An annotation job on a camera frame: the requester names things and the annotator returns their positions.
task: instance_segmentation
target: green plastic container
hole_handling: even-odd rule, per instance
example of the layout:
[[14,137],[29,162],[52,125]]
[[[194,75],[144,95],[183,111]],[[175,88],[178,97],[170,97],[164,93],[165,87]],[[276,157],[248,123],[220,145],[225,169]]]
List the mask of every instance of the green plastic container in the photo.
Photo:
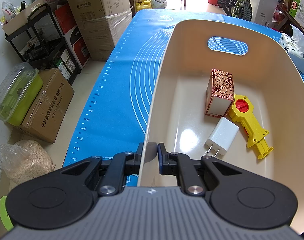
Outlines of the green plastic container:
[[0,119],[19,126],[42,86],[38,69],[27,62],[14,66],[0,85]]

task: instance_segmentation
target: metal screw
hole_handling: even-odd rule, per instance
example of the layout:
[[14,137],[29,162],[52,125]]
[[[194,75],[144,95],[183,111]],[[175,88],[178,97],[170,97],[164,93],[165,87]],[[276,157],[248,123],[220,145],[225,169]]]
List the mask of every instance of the metal screw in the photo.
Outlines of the metal screw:
[[110,185],[105,185],[100,188],[100,192],[103,194],[107,194],[107,195],[112,194],[115,191],[116,191],[115,187],[110,186]]
[[192,194],[199,194],[203,192],[203,188],[197,185],[193,185],[188,188],[188,192]]

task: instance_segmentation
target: blue silicone mat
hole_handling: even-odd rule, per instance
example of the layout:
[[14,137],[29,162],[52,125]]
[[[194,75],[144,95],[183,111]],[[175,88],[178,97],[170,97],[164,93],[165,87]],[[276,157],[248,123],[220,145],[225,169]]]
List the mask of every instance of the blue silicone mat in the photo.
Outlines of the blue silicone mat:
[[[142,10],[133,18],[99,75],[72,136],[63,166],[93,155],[111,159],[136,151],[144,141],[148,113],[162,56],[176,23],[186,19],[227,22],[279,41],[281,33],[251,22],[213,13]],[[214,37],[209,47],[244,54],[243,42]],[[129,176],[127,185],[136,186]]]

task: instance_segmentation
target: basket handle hole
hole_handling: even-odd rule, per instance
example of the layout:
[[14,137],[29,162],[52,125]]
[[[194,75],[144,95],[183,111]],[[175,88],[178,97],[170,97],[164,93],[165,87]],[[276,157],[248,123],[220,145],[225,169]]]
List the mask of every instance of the basket handle hole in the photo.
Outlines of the basket handle hole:
[[208,40],[208,47],[211,50],[232,53],[240,56],[245,55],[248,52],[248,46],[246,43],[217,36],[211,37]]

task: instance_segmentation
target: yellow jug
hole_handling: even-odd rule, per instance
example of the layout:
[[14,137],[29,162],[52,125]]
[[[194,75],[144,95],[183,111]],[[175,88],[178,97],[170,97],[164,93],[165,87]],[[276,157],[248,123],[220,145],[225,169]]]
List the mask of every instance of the yellow jug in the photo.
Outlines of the yellow jug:
[[152,9],[151,2],[149,1],[143,1],[143,2],[137,2],[136,3],[136,10],[143,10],[143,9]]

